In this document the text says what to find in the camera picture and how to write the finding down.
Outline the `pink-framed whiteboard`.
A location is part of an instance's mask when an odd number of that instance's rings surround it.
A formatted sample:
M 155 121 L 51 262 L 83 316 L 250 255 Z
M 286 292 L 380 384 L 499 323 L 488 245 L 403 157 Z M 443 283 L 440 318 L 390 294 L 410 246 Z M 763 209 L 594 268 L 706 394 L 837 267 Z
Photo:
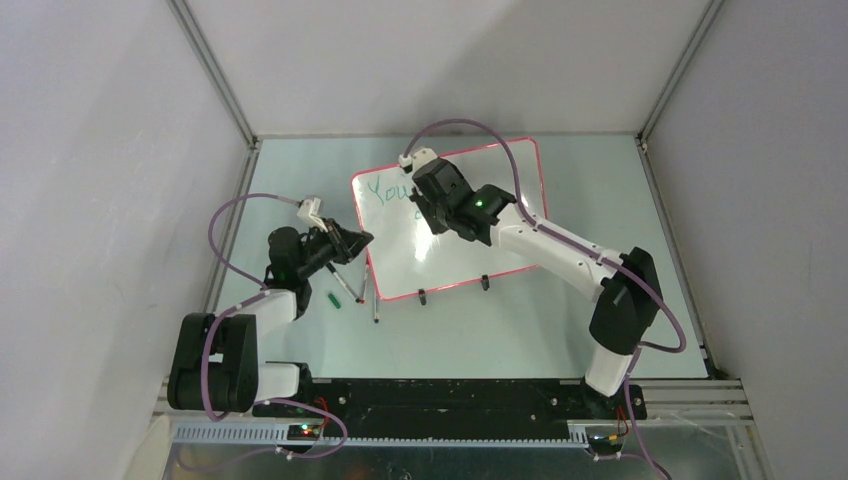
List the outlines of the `pink-framed whiteboard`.
M 538 144 L 532 137 L 506 141 L 518 168 L 521 200 L 532 212 L 548 217 Z M 439 154 L 455 164 L 475 190 L 492 184 L 514 194 L 512 170 L 502 146 L 489 145 Z M 418 207 L 408 199 L 413 182 L 399 166 L 356 173 L 351 179 L 360 228 L 374 240 L 367 248 L 377 296 L 383 301 L 417 297 L 457 286 L 479 283 L 536 268 L 523 257 L 455 232 L 431 233 Z

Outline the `green marker cap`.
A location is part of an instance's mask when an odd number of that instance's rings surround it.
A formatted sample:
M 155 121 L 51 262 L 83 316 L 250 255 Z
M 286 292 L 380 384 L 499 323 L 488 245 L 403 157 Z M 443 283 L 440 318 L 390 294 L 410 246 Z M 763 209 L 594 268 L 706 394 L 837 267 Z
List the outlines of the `green marker cap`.
M 341 309 L 341 308 L 342 308 L 342 304 L 341 304 L 340 300 L 338 299 L 338 297 L 337 297 L 335 294 L 333 294 L 333 293 L 328 293 L 328 294 L 327 294 L 327 297 L 328 297 L 329 301 L 332 303 L 332 305 L 333 305 L 336 309 Z

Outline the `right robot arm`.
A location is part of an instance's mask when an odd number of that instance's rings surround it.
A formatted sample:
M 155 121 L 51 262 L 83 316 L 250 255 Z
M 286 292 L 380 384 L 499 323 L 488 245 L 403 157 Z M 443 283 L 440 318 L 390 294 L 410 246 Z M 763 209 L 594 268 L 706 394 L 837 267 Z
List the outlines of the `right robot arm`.
M 606 418 L 622 403 L 620 387 L 662 298 L 652 256 L 604 249 L 530 212 L 495 185 L 473 189 L 459 168 L 428 149 L 402 155 L 412 201 L 431 232 L 515 253 L 564 279 L 595 306 L 594 342 L 581 392 L 585 411 Z

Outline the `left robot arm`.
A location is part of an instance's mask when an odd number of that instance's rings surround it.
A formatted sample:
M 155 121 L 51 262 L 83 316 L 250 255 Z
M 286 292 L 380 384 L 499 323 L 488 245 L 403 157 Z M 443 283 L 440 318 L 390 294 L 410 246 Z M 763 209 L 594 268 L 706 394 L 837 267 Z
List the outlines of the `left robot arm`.
M 257 295 L 219 314 L 184 317 L 168 380 L 169 406 L 218 418 L 277 398 L 292 416 L 311 412 L 316 390 L 304 382 L 303 366 L 270 360 L 268 344 L 306 312 L 310 277 L 355 260 L 373 239 L 332 219 L 305 232 L 293 227 L 271 232 L 269 264 Z

